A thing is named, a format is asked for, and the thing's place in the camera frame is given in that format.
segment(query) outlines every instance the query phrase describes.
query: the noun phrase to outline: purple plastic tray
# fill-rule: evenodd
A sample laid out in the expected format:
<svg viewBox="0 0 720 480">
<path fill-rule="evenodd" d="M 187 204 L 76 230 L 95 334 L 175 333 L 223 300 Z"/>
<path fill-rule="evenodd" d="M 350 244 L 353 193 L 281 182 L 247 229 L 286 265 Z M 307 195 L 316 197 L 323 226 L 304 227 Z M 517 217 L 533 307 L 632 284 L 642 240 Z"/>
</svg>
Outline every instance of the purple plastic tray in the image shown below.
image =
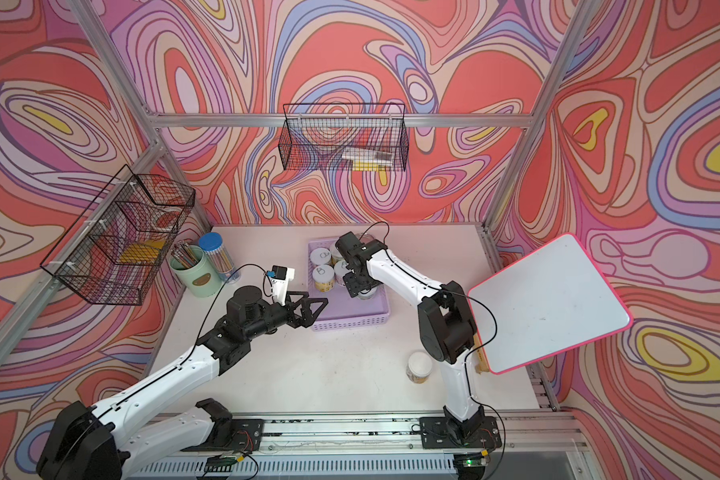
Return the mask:
<svg viewBox="0 0 720 480">
<path fill-rule="evenodd" d="M 312 281 L 315 265 L 309 260 L 309 254 L 319 247 L 330 248 L 338 238 L 321 238 L 307 244 L 307 291 L 310 297 L 328 299 L 327 307 L 320 313 L 313 330 L 336 330 L 364 325 L 379 325 L 389 320 L 389 300 L 384 285 L 378 287 L 376 295 L 370 300 L 352 298 L 344 286 L 338 282 L 327 292 L 320 292 Z"/>
</svg>

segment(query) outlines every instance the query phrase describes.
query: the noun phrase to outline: wire basket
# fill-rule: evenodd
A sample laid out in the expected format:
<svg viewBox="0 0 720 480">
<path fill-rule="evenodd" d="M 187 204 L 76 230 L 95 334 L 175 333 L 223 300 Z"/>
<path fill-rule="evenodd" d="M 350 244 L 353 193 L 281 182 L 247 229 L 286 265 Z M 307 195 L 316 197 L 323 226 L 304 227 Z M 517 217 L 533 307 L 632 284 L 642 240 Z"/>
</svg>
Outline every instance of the wire basket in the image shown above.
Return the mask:
<svg viewBox="0 0 720 480">
<path fill-rule="evenodd" d="M 194 204 L 192 187 L 131 173 L 56 271 L 40 266 L 88 303 L 141 305 Z"/>
<path fill-rule="evenodd" d="M 284 104 L 278 149 L 284 170 L 402 171 L 405 105 Z"/>
</svg>

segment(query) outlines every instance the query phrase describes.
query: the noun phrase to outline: table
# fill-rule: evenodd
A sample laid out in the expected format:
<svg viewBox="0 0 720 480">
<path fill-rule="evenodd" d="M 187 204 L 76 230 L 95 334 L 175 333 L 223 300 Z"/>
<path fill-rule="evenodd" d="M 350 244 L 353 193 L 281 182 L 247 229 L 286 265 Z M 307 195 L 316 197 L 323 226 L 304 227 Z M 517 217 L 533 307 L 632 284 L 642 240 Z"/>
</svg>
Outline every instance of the table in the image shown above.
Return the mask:
<svg viewBox="0 0 720 480">
<path fill-rule="evenodd" d="M 306 290 L 306 244 L 338 237 L 352 226 L 222 226 L 218 232 L 237 265 L 273 264 L 296 269 L 290 290 Z M 381 239 L 385 225 L 371 233 Z M 386 240 L 404 262 L 423 274 L 464 290 L 492 274 L 474 225 L 393 226 Z M 240 270 L 240 281 L 224 287 L 202 332 L 226 312 L 226 301 L 242 285 L 262 284 L 255 267 Z M 315 332 L 280 327 L 274 335 L 252 341 L 251 352 L 231 370 L 176 401 L 168 412 L 182 412 L 204 398 L 215 398 L 231 412 L 422 412 L 442 410 L 445 390 L 438 371 L 423 384 L 405 375 L 408 357 L 423 350 L 416 308 L 387 289 L 390 319 L 384 325 Z M 183 294 L 151 371 L 189 349 L 198 335 L 212 297 Z M 525 369 L 503 375 L 472 372 L 474 396 L 499 410 L 538 409 Z"/>
</svg>

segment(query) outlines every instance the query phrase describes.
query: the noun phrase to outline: colorful patterned backdrop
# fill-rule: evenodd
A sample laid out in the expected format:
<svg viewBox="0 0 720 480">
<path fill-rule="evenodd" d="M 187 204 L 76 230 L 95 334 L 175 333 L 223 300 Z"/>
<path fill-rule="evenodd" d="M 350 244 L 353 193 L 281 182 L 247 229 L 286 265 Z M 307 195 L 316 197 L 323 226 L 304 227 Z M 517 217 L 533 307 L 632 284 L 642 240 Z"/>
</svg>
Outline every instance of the colorful patterned backdrop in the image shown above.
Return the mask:
<svg viewBox="0 0 720 480">
<path fill-rule="evenodd" d="M 607 0 L 492 227 L 575 233 L 634 314 L 546 362 L 606 476 L 720 478 L 720 2 Z"/>
<path fill-rule="evenodd" d="M 529 112 L 573 10 L 512 0 L 149 0 L 97 5 L 149 109 L 282 112 L 402 101 L 414 113 Z M 282 172 L 277 129 L 164 137 L 214 223 L 479 222 L 517 129 L 417 128 L 408 171 Z"/>
<path fill-rule="evenodd" d="M 0 2 L 0 320 L 64 229 L 145 148 L 64 3 Z M 197 236 L 194 220 L 185 227 Z M 142 376 L 179 293 L 164 269 L 140 307 L 61 290 L 32 325 L 0 369 L 0 479 L 37 477 L 50 422 L 69 402 Z"/>
<path fill-rule="evenodd" d="M 283 171 L 276 128 L 171 128 L 163 137 L 214 224 L 479 222 L 518 128 L 435 128 L 406 171 Z"/>
</svg>

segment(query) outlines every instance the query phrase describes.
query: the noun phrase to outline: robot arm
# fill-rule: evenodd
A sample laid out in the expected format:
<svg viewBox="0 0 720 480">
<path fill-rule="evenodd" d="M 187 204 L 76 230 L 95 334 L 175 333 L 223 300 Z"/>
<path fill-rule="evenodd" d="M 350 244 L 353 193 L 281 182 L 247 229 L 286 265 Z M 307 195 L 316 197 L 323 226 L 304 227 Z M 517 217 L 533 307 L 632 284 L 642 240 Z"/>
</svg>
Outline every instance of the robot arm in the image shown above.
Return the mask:
<svg viewBox="0 0 720 480">
<path fill-rule="evenodd" d="M 309 327 L 328 304 L 307 292 L 288 291 L 294 271 L 273 266 L 273 303 L 256 286 L 241 286 L 226 314 L 171 364 L 90 408 L 63 409 L 48 436 L 37 472 L 44 480 L 120 480 L 182 448 L 231 448 L 232 416 L 211 399 L 151 426 L 155 415 L 178 398 L 223 374 L 251 351 L 251 340 L 288 324 Z M 316 310 L 312 305 L 320 303 Z"/>
<path fill-rule="evenodd" d="M 378 240 L 363 244 L 348 233 L 336 247 L 352 271 L 344 277 L 351 296 L 384 283 L 417 307 L 422 345 L 441 363 L 448 392 L 444 407 L 448 434 L 456 445 L 464 444 L 480 428 L 484 412 L 468 392 L 464 363 L 477 327 L 463 289 L 456 282 L 442 284 L 420 274 Z M 179 416 L 144 425 L 178 398 L 237 364 L 250 352 L 254 338 L 285 324 L 311 326 L 328 304 L 324 298 L 309 298 L 307 292 L 288 291 L 293 269 L 274 266 L 267 275 L 272 281 L 272 304 L 262 299 L 258 287 L 241 286 L 227 302 L 226 314 L 174 362 L 90 408 L 75 402 L 62 410 L 38 461 L 40 477 L 120 480 L 182 448 L 239 449 L 230 444 L 235 436 L 232 416 L 211 399 Z M 321 305 L 313 311 L 316 302 Z"/>
<path fill-rule="evenodd" d="M 441 365 L 449 434 L 455 443 L 462 443 L 480 426 L 484 416 L 467 384 L 470 365 L 464 363 L 478 328 L 464 290 L 456 282 L 443 284 L 420 274 L 379 240 L 363 244 L 350 232 L 336 241 L 336 248 L 351 270 L 344 276 L 351 296 L 384 283 L 417 307 L 422 345 Z"/>
</svg>

